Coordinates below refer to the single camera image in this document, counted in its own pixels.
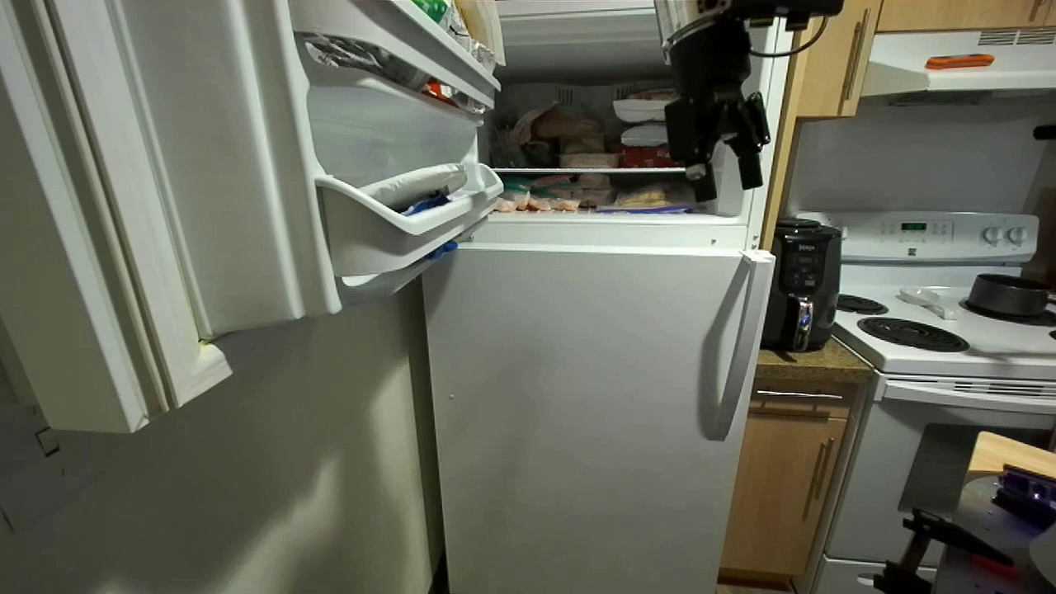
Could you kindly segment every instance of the cabinet door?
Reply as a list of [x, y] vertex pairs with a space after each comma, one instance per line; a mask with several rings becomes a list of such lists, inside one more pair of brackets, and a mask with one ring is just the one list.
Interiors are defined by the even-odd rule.
[[876, 29], [1042, 25], [1050, 0], [883, 0]]
[[758, 577], [803, 575], [843, 418], [843, 404], [838, 401], [751, 401], [723, 572]]
[[787, 112], [803, 117], [838, 117], [858, 112], [870, 37], [881, 17], [881, 0], [847, 0], [829, 23], [814, 18], [799, 44], [807, 44], [818, 25], [820, 39], [796, 56]]

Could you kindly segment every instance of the stove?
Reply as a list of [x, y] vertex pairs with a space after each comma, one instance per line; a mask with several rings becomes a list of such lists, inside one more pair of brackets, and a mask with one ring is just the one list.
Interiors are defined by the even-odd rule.
[[1056, 379], [1056, 320], [963, 305], [975, 275], [1018, 275], [1028, 215], [814, 210], [843, 232], [836, 337], [890, 377]]
[[1018, 275], [1035, 217], [810, 215], [843, 232], [836, 337], [874, 367], [855, 452], [825, 539], [818, 594], [869, 591], [907, 547], [907, 509], [950, 514], [981, 428], [1056, 428], [1056, 322], [1013, 322], [963, 305], [975, 275]]
[[870, 297], [858, 297], [858, 294], [838, 294], [836, 297], [836, 311], [847, 311], [847, 313], [888, 313], [883, 304], [870, 301]]

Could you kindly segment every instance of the upper cabinet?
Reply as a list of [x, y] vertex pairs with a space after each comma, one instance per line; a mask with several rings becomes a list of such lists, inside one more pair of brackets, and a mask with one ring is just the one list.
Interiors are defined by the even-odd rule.
[[787, 112], [799, 117], [838, 117], [858, 112], [870, 37], [881, 18], [881, 0], [847, 0], [829, 23], [814, 18], [799, 44], [820, 37], [796, 56]]
[[876, 29], [1053, 25], [1056, 0], [888, 0]]

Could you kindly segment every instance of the range hood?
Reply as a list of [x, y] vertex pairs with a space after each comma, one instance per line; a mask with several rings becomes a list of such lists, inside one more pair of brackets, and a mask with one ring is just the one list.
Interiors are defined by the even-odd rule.
[[862, 96], [1056, 91], [1056, 29], [876, 32]]

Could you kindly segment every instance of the coffee maker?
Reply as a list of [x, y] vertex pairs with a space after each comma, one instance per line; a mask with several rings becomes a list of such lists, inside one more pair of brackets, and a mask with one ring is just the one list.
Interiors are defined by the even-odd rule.
[[776, 279], [766, 351], [820, 351], [836, 329], [842, 235], [818, 221], [785, 221], [776, 235]]

